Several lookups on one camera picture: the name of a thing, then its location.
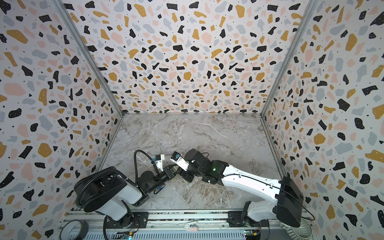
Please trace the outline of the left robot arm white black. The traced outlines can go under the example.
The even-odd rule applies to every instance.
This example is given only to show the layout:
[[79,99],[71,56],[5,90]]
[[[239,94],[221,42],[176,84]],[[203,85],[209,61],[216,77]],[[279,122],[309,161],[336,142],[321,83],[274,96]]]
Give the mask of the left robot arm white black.
[[135,183],[115,167],[94,173],[74,186],[75,204],[86,213],[96,212],[114,221],[131,217],[129,205],[139,207],[149,199],[149,193],[161,189],[176,176],[176,167],[167,166],[157,175],[145,171]]

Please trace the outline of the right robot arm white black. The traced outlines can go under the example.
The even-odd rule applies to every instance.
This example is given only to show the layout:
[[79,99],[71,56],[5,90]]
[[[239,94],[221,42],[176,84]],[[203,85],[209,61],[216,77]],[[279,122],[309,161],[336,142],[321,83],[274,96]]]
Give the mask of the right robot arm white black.
[[237,188],[262,198],[259,203],[245,203],[242,218],[246,221],[277,219],[290,227],[300,227],[304,196],[291,178],[277,180],[256,176],[226,162],[211,161],[196,149],[185,156],[173,153],[171,159],[180,167],[180,174],[187,182],[200,177],[205,183]]

